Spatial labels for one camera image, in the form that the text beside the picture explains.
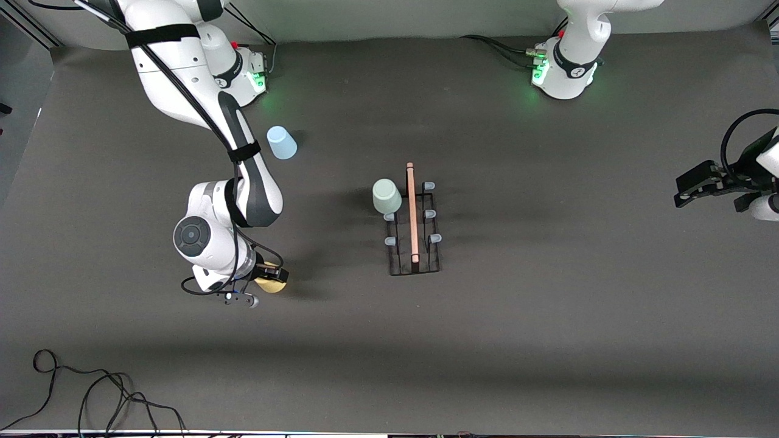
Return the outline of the black wire cup holder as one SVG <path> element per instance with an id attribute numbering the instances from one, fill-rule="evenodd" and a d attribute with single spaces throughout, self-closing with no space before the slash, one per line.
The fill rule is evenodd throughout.
<path id="1" fill-rule="evenodd" d="M 384 214 L 383 241 L 391 277 L 438 273 L 442 269 L 436 183 L 417 180 L 413 162 L 405 166 L 405 189 L 398 210 Z"/>

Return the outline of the grey table mat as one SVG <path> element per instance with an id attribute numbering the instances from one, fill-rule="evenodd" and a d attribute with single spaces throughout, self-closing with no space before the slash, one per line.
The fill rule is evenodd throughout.
<path id="1" fill-rule="evenodd" d="M 256 136 L 284 291 L 181 291 L 173 228 L 220 142 L 148 102 L 128 52 L 67 48 L 0 210 L 0 426 L 50 349 L 127 372 L 192 429 L 779 436 L 779 224 L 674 180 L 779 108 L 765 23 L 618 34 L 557 102 L 476 41 L 285 44 Z M 372 187 L 436 183 L 442 269 L 391 277 Z"/>

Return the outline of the pale green plastic cup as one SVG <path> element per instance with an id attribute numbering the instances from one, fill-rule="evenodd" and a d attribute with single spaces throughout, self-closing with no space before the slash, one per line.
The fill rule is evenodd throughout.
<path id="1" fill-rule="evenodd" d="M 382 215 L 394 214 L 402 205 L 402 196 L 389 178 L 377 180 L 372 187 L 374 208 Z"/>

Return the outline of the light blue plastic cup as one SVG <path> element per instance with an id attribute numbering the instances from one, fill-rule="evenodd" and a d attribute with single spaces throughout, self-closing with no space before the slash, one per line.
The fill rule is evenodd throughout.
<path id="1" fill-rule="evenodd" d="M 298 152 L 298 144 L 284 127 L 271 127 L 265 134 L 273 155 L 279 160 L 288 160 Z"/>

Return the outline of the yellow plastic cup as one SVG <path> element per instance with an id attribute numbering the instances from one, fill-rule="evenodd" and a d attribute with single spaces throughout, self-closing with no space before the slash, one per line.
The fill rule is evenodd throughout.
<path id="1" fill-rule="evenodd" d="M 287 273 L 288 276 L 289 276 L 289 272 L 286 269 L 285 269 L 285 272 L 282 272 L 282 273 Z M 259 278 L 254 280 L 254 282 L 256 283 L 256 285 L 259 286 L 259 288 L 262 289 L 262 291 L 265 291 L 267 293 L 278 293 L 287 284 L 287 282 L 286 283 L 279 283 L 279 282 L 275 282 L 275 281 L 262 280 L 262 279 L 259 279 Z"/>

